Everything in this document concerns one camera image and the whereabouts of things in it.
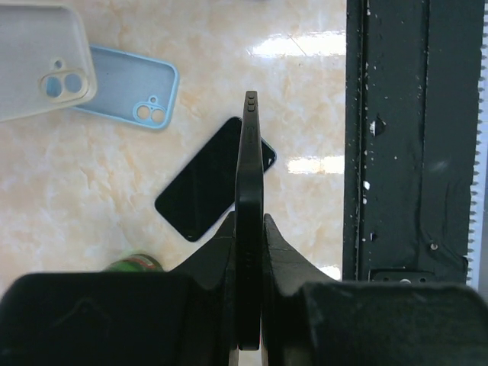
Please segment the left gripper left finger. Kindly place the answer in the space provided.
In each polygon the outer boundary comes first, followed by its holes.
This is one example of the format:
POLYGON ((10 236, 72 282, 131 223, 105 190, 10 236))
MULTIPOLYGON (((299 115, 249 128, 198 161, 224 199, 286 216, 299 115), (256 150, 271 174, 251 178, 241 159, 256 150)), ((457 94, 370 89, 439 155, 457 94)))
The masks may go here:
POLYGON ((234 216, 171 271, 36 273, 1 300, 3 365, 235 365, 234 216))

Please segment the bare black phone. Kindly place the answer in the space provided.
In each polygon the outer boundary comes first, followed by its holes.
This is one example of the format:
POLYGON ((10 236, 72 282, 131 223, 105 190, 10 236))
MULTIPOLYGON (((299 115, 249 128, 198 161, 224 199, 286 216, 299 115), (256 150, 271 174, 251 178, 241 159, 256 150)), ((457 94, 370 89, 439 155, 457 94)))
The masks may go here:
MULTIPOLYGON (((235 205, 241 129, 240 117, 225 122, 155 200, 157 212, 189 242, 198 241, 235 205)), ((275 160, 262 139, 264 172, 275 160)))

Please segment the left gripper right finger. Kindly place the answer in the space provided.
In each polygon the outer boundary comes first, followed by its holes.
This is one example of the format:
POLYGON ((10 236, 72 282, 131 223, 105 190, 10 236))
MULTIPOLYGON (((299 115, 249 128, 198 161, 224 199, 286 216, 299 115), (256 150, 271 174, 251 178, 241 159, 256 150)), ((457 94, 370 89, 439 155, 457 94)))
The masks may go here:
POLYGON ((264 217, 262 363, 485 365, 487 306, 469 287, 335 281, 264 217))

